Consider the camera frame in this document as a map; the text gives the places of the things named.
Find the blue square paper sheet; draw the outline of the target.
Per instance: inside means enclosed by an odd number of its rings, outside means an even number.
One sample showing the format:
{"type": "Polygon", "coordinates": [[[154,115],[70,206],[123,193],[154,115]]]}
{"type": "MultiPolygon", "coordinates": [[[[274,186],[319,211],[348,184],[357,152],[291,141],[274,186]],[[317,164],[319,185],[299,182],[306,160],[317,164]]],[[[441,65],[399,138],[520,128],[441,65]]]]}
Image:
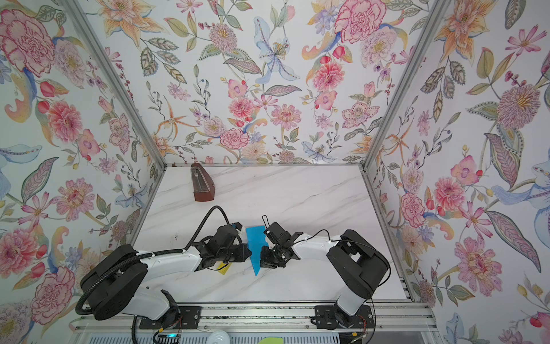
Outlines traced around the blue square paper sheet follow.
{"type": "Polygon", "coordinates": [[[261,269],[262,249],[269,246],[266,241],[266,235],[264,233],[265,230],[265,226],[253,226],[246,228],[246,236],[248,240],[247,245],[249,251],[251,252],[250,260],[256,276],[259,274],[261,269]]]}

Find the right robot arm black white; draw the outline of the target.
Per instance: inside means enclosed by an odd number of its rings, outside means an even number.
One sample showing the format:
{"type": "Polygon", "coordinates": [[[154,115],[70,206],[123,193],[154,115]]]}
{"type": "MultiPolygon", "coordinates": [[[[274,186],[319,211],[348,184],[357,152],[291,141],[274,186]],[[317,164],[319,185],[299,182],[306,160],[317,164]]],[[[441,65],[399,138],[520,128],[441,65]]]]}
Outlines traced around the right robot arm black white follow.
{"type": "Polygon", "coordinates": [[[332,266],[346,289],[335,303],[335,313],[353,317],[365,301],[390,276],[388,259],[367,242],[358,232],[348,229],[339,236],[290,234],[278,223],[264,230],[272,244],[262,247],[260,266],[269,269],[284,268],[291,261],[314,260],[332,266]]]}

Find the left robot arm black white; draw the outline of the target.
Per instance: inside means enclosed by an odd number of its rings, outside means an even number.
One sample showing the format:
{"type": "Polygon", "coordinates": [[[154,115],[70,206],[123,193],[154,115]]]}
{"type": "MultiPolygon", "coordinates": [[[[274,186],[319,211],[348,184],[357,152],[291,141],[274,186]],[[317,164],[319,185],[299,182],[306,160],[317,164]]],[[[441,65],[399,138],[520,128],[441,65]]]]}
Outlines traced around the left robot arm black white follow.
{"type": "Polygon", "coordinates": [[[140,253],[123,245],[81,279],[83,294],[75,312],[96,320],[126,314],[172,324],[181,317],[179,306],[167,289],[154,291],[151,282],[210,269],[218,262],[245,262],[252,253],[241,238],[242,229],[239,222],[226,224],[188,249],[140,253]]]}

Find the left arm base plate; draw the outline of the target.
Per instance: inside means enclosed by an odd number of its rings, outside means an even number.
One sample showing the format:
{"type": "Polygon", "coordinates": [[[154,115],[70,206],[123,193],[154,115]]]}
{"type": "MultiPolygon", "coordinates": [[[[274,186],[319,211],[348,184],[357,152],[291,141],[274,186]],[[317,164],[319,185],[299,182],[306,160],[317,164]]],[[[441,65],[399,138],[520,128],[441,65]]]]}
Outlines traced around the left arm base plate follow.
{"type": "Polygon", "coordinates": [[[158,320],[143,318],[138,328],[140,330],[197,330],[201,319],[202,307],[180,306],[178,310],[169,309],[158,320]]]}

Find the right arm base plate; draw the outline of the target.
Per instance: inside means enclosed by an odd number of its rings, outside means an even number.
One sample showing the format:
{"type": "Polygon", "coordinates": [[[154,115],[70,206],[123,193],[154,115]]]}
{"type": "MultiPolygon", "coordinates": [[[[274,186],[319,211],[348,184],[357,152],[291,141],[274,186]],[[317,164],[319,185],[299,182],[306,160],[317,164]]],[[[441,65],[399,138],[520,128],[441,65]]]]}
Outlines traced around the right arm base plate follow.
{"type": "Polygon", "coordinates": [[[375,328],[375,316],[370,306],[362,305],[355,315],[348,315],[336,305],[318,305],[314,311],[310,321],[317,329],[334,331],[375,328]]]}

